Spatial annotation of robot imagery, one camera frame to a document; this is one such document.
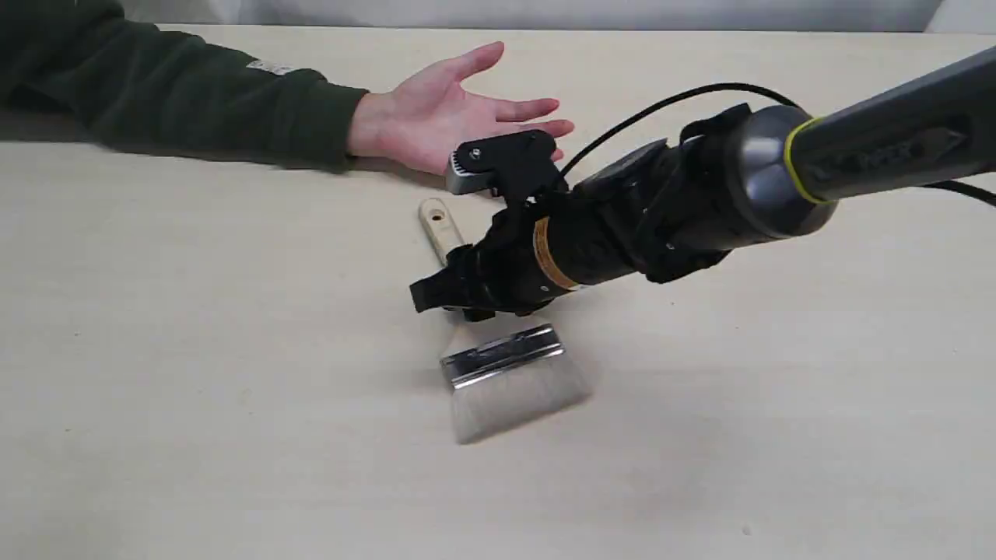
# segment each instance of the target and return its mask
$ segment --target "wooden brush handle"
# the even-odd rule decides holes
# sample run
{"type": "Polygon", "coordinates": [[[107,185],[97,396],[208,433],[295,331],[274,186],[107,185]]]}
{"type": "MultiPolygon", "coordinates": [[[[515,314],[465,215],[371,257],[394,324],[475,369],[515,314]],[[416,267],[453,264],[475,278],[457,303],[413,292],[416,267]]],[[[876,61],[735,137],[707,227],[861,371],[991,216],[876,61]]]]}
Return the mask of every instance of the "wooden brush handle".
{"type": "Polygon", "coordinates": [[[425,234],[432,241],[439,264],[446,266],[446,255],[453,249],[465,245],[460,230],[446,204],[438,198],[423,200],[418,206],[418,219],[425,228],[425,234]]]}

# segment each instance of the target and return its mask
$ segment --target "label on sleeve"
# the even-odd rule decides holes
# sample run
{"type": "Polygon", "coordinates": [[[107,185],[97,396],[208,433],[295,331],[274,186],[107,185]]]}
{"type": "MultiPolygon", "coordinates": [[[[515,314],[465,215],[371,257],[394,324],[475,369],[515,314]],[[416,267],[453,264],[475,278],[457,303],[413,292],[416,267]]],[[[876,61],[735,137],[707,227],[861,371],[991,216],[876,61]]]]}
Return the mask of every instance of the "label on sleeve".
{"type": "Polygon", "coordinates": [[[284,66],[284,65],[281,65],[281,64],[276,64],[276,63],[266,62],[266,61],[261,61],[261,60],[249,63],[246,66],[246,68],[251,68],[253,70],[262,70],[263,72],[269,72],[270,74],[275,74],[277,76],[283,76],[285,74],[288,74],[290,72],[294,72],[295,70],[297,70],[294,67],[284,66]]]}

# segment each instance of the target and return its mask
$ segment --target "yellow ring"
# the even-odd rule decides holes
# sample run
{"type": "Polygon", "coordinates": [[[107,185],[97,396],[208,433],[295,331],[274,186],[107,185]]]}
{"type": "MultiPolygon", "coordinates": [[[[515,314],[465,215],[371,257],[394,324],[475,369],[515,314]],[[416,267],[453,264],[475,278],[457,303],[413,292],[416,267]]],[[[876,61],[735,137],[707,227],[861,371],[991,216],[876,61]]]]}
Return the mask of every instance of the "yellow ring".
{"type": "Polygon", "coordinates": [[[802,123],[801,125],[795,127],[789,136],[785,139],[785,152],[782,159],[785,161],[785,166],[789,169],[789,175],[792,177],[793,184],[796,185],[796,190],[799,191],[799,195],[803,198],[813,202],[814,204],[829,204],[828,200],[821,200],[816,196],[810,194],[806,187],[803,185],[803,180],[799,177],[799,173],[796,171],[794,165],[792,165],[792,142],[796,139],[796,135],[805,127],[815,123],[819,119],[809,119],[808,121],[802,123]]]}

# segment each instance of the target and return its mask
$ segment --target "open palm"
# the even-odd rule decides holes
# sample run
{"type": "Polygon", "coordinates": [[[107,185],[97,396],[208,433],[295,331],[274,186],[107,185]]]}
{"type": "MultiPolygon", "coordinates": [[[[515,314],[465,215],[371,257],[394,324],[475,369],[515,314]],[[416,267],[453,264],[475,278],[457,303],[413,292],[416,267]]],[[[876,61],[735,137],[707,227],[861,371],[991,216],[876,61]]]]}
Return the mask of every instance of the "open palm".
{"type": "MultiPolygon", "coordinates": [[[[437,62],[392,92],[371,99],[371,111],[380,115],[375,139],[378,155],[443,174],[449,155],[465,141],[535,129],[554,138],[569,134],[574,129],[570,121],[529,123],[555,111],[557,100],[512,102],[463,89],[464,80],[492,68],[503,53],[502,43],[477,48],[437,62]]],[[[554,159],[562,156],[557,150],[554,159]]]]}

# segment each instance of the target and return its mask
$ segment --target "finger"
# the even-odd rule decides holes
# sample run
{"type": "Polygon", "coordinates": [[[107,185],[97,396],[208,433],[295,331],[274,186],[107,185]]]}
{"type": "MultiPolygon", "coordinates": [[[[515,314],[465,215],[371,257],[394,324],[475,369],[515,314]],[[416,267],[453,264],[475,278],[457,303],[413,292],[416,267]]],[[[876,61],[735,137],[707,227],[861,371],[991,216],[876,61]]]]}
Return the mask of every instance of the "finger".
{"type": "Polygon", "coordinates": [[[551,99],[521,102],[495,100],[495,120],[499,123],[525,123],[545,117],[559,106],[559,101],[551,99]]]}
{"type": "Polygon", "coordinates": [[[546,121],[545,123],[530,123],[520,125],[520,131],[543,131],[555,139],[565,137],[574,131],[574,123],[564,120],[546,121]]]}
{"type": "Polygon", "coordinates": [[[498,64],[505,53],[505,44],[496,41],[490,45],[478,47],[469,53],[450,59],[453,71],[458,81],[466,80],[498,64]]]}

